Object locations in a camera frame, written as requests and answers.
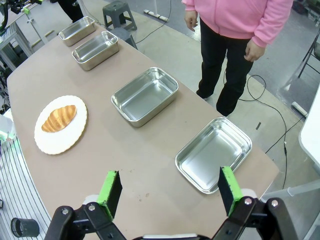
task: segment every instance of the croissant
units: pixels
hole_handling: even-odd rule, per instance
[[[77,113],[75,105],[68,105],[53,110],[42,125],[41,129],[47,133],[55,133],[64,129],[74,119]]]

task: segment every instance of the black cylinder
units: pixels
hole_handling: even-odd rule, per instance
[[[11,232],[17,238],[37,237],[40,229],[39,224],[34,219],[13,218],[11,220]]]

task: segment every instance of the person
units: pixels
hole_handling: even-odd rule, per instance
[[[216,103],[224,116],[236,108],[253,62],[264,55],[289,18],[293,0],[182,0],[191,30],[200,15],[202,79],[196,94],[210,97],[225,56],[226,83]]]
[[[50,0],[50,2],[58,2],[62,10],[69,16],[73,23],[84,17],[77,0]]]

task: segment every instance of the gray floor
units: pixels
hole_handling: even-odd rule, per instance
[[[186,28],[184,21],[184,5],[180,0],[171,0],[172,9],[167,25],[197,41],[201,41],[200,29],[195,32]],[[144,9],[154,11],[152,0],[127,0],[131,9],[142,13]],[[170,0],[157,0],[157,11],[168,17]],[[292,102],[299,103],[305,110],[309,110],[316,94],[320,78],[318,73],[306,67],[300,79],[297,72],[301,69],[301,61],[307,53],[318,28],[305,15],[299,15],[291,10],[289,20],[274,43],[268,46],[265,55],[256,61],[250,71],[251,75],[260,75],[266,81],[266,88],[288,107]],[[320,70],[317,60],[313,60],[314,67]]]

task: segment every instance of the black pants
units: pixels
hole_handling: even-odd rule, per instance
[[[84,17],[79,4],[72,6],[75,1],[76,0],[58,0],[60,7],[69,16],[73,23]]]
[[[201,98],[210,97],[215,90],[222,64],[227,56],[226,84],[224,85],[216,109],[224,116],[232,113],[238,99],[243,94],[247,74],[253,62],[245,60],[246,47],[250,39],[235,39],[215,33],[200,19],[202,80],[196,93]]]

